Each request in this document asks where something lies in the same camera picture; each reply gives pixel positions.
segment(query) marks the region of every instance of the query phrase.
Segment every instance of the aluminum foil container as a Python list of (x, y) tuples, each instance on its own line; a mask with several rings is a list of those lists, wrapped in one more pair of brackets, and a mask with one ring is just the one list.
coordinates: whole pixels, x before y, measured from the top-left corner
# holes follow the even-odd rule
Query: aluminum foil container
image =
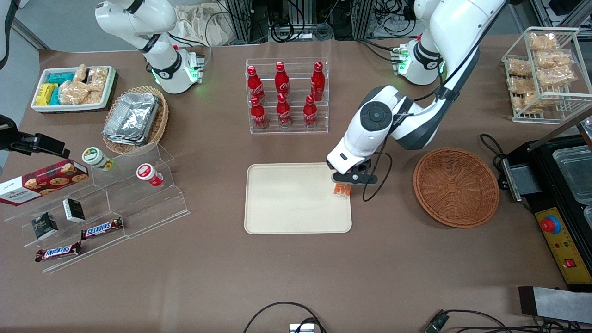
[(148, 141), (160, 101), (153, 94), (124, 94), (103, 128), (109, 141), (125, 145), (143, 145)]

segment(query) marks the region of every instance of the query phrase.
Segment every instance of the red button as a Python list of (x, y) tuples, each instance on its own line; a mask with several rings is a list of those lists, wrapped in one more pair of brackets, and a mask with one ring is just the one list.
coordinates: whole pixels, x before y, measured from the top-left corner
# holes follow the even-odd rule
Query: red button
[(547, 232), (555, 231), (555, 222), (549, 218), (544, 218), (540, 222), (540, 227)]
[(565, 266), (567, 268), (575, 267), (575, 261), (573, 259), (566, 259), (565, 260)]

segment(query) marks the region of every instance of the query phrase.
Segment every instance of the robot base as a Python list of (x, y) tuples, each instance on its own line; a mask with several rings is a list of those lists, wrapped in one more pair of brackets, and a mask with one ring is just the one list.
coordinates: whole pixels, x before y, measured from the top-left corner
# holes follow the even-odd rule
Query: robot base
[(391, 58), (399, 61), (392, 64), (392, 69), (395, 71), (395, 75), (405, 77), (412, 84), (428, 85), (438, 78), (437, 62), (433, 62), (435, 67), (432, 69), (426, 69), (415, 55), (414, 50), (417, 43), (418, 41), (414, 39), (391, 51)]
[(162, 89), (170, 94), (180, 94), (189, 89), (192, 85), (201, 82), (201, 71), (197, 69), (198, 62), (196, 55), (193, 52), (187, 52), (186, 50), (177, 50), (181, 55), (181, 67), (173, 73), (170, 79), (159, 78), (154, 71), (154, 77), (156, 83), (158, 83)]

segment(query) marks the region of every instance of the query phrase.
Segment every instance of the jar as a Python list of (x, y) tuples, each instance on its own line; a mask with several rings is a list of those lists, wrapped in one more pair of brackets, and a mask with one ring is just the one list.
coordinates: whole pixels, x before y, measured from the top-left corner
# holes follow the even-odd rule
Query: jar
[(144, 163), (138, 166), (136, 170), (136, 176), (139, 179), (147, 181), (151, 183), (152, 186), (158, 186), (162, 184), (162, 174), (160, 172), (156, 172), (154, 167), (151, 164)]
[(111, 170), (114, 164), (113, 160), (105, 156), (105, 154), (103, 154), (103, 152), (97, 147), (87, 148), (82, 153), (82, 160), (91, 167), (95, 167), (102, 171)]

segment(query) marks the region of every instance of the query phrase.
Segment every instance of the teal package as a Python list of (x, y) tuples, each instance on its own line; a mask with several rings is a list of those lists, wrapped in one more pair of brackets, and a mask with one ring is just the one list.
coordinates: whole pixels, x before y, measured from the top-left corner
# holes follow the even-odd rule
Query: teal package
[(74, 78), (74, 73), (56, 73), (47, 77), (47, 83), (62, 84)]
[(60, 88), (55, 88), (53, 90), (49, 105), (60, 105)]

